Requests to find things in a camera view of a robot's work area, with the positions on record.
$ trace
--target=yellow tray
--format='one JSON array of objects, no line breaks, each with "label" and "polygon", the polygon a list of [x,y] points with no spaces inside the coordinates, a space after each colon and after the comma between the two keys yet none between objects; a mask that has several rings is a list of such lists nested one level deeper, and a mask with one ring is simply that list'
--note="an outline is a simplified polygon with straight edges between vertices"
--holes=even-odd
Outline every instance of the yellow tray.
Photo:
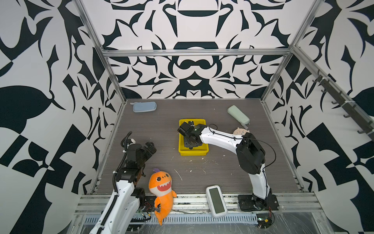
[{"label": "yellow tray", "polygon": [[[194,125],[204,124],[206,125],[205,119],[181,119],[179,120],[179,126],[186,122],[193,121]],[[178,151],[181,153],[181,156],[205,156],[209,152],[208,144],[204,144],[202,146],[194,147],[193,149],[189,149],[184,147],[184,140],[183,136],[179,134],[179,145]]]}]

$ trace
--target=orange shark plush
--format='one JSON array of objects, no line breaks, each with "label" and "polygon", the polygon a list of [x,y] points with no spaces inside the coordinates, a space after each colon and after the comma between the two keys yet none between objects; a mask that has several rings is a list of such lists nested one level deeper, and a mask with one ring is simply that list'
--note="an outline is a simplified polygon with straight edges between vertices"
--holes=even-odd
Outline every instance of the orange shark plush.
[{"label": "orange shark plush", "polygon": [[161,211],[155,211],[159,224],[162,225],[162,220],[168,216],[173,207],[173,197],[177,197],[177,194],[171,190],[171,176],[159,169],[153,169],[156,173],[151,176],[149,180],[149,191],[157,196],[154,201],[154,207],[161,205]]}]

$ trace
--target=black and white wall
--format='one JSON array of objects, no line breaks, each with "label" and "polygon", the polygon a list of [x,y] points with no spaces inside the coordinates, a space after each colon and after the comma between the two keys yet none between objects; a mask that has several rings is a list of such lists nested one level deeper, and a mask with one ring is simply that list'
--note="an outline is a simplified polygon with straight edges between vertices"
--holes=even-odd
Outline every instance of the black and white wall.
[{"label": "black and white wall", "polygon": [[[107,50],[287,48],[311,0],[83,0]],[[112,58],[127,98],[261,97],[281,56]]]},{"label": "black and white wall", "polygon": [[0,2],[1,233],[64,233],[121,100],[70,0]]},{"label": "black and white wall", "polygon": [[281,55],[112,57],[127,98],[259,98]]},{"label": "black and white wall", "polygon": [[[301,49],[373,116],[371,0],[326,0],[300,43]],[[374,143],[296,57],[266,100],[282,143],[333,228],[374,231]]]}]

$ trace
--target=gray wooden table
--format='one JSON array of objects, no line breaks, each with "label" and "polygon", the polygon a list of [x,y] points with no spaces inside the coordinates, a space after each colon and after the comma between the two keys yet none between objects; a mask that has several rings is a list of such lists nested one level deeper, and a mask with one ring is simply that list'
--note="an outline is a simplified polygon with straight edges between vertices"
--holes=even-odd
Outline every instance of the gray wooden table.
[{"label": "gray wooden table", "polygon": [[[250,118],[249,130],[254,136],[271,144],[277,160],[266,169],[268,184],[273,192],[299,191],[285,156],[275,138],[265,111],[258,99],[240,100],[155,100],[157,109],[153,112],[134,113],[130,102],[150,100],[128,100],[124,114],[115,136],[109,158],[102,174],[98,194],[112,193],[113,170],[123,157],[120,141],[129,131],[137,143],[154,142],[157,152],[146,162],[144,173],[137,188],[148,189],[148,180],[154,168],[168,172],[172,177],[172,189],[176,193],[205,193],[210,185],[219,185],[222,192],[252,192],[249,176],[238,163],[237,156],[220,147],[209,145],[206,156],[181,156],[178,152],[178,132],[180,119],[205,119],[215,124],[218,130],[233,133],[241,125],[227,113],[236,105]],[[274,160],[270,147],[261,143],[265,149],[266,164]]]}]

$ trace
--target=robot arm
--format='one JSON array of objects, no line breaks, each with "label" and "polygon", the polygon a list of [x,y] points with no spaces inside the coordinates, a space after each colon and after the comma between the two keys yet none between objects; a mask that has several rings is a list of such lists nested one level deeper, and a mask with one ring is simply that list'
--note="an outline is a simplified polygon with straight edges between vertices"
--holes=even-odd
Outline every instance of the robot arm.
[{"label": "robot arm", "polygon": [[184,136],[186,147],[201,146],[202,143],[216,145],[237,155],[240,167],[249,174],[253,187],[256,209],[266,206],[271,190],[265,175],[265,151],[251,133],[244,136],[212,130],[206,125],[196,126],[184,122],[178,132]]},{"label": "robot arm", "polygon": [[144,206],[145,192],[143,188],[135,188],[140,177],[145,176],[145,162],[156,152],[152,142],[145,146],[132,143],[128,146],[126,165],[120,168],[113,177],[117,192],[113,191],[99,221],[90,234],[124,234],[131,219],[139,207]]}]

